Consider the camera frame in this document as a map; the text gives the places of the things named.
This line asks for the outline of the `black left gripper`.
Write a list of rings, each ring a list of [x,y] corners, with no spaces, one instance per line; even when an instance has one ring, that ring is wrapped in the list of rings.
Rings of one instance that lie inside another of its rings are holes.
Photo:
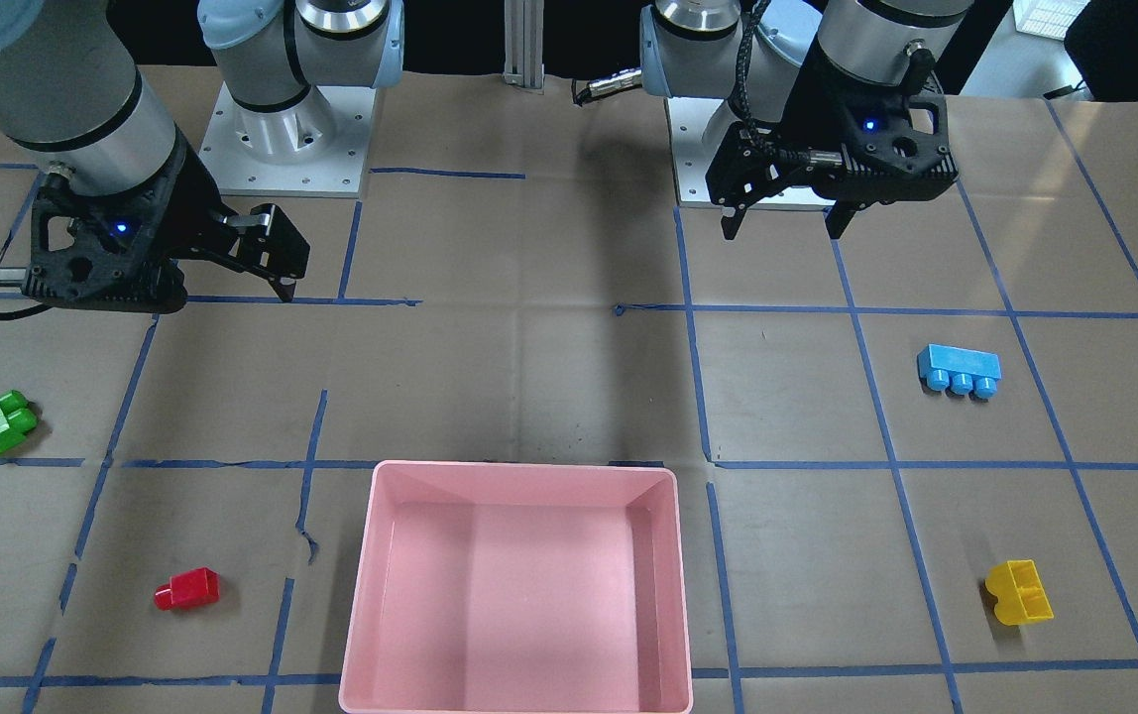
[[[828,239],[840,240],[868,204],[932,200],[958,177],[947,137],[945,95],[931,84],[935,55],[922,40],[891,55],[901,77],[874,84],[842,69],[813,41],[785,113],[756,118],[739,64],[728,96],[734,122],[706,172],[711,202],[721,208],[721,233],[737,239],[747,210],[792,184],[808,184],[830,200]]]

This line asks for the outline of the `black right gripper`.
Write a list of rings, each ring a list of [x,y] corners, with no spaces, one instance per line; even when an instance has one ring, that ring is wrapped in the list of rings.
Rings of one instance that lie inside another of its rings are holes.
[[[203,261],[266,282],[290,303],[310,266],[310,243],[273,203],[230,213],[182,131],[145,182],[80,197],[50,173],[31,212],[22,294],[51,307],[171,313],[187,299],[175,261]]]

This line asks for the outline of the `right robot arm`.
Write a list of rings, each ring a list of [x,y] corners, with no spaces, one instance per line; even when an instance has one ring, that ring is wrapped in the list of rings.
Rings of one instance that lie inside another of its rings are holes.
[[[401,1],[201,1],[223,95],[193,146],[98,1],[0,1],[0,131],[42,172],[30,258],[0,266],[0,321],[52,307],[172,313],[180,261],[292,302],[310,243],[226,194],[356,197],[376,95],[404,67]]]

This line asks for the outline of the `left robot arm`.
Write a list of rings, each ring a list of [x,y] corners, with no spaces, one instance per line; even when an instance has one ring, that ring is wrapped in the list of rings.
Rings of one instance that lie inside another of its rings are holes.
[[[654,1],[649,95],[714,99],[706,198],[732,240],[747,212],[805,186],[840,239],[863,210],[932,200],[959,177],[935,66],[967,1]]]

